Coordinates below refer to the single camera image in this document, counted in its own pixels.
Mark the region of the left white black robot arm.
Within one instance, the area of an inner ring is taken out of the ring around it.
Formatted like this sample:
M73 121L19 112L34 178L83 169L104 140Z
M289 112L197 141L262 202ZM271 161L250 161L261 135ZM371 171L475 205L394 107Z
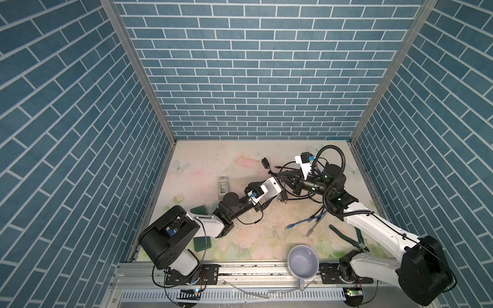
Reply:
M227 193L209 216L195 215L176 205L142 231L138 237L141 248L158 270L171 268L183 276L190 276L201 261L187 250L197 238L221 238L234 228L234 220L250 209L262 211L260 198L266 195L265 186L259 186L239 197Z

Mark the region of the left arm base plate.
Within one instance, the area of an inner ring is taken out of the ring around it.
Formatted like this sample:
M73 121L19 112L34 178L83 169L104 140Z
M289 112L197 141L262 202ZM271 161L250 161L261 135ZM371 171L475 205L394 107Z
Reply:
M217 285L219 276L218 264L203 264L190 274L183 275L175 269L168 271L165 279L167 286L189 285Z

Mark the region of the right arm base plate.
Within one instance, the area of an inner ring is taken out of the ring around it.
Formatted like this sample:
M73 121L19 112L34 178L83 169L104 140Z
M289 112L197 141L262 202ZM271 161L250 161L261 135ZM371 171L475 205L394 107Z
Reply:
M319 272L323 284L373 284L374 280L358 277L348 265L340 263L320 263Z

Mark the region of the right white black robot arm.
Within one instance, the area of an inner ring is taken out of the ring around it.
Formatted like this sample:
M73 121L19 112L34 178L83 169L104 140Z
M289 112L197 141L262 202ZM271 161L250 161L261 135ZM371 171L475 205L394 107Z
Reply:
M443 247L431 236L419 237L405 231L370 210L345 190L342 169L328 164L317 176L293 168L279 171L277 179L293 195L303 191L320 195L325 214L337 217L377 241L393 256L385 259L369 255L361 244L340 258L338 271L343 281L371 278L399 287L415 303L427 306L439 295L453 290L457 278Z

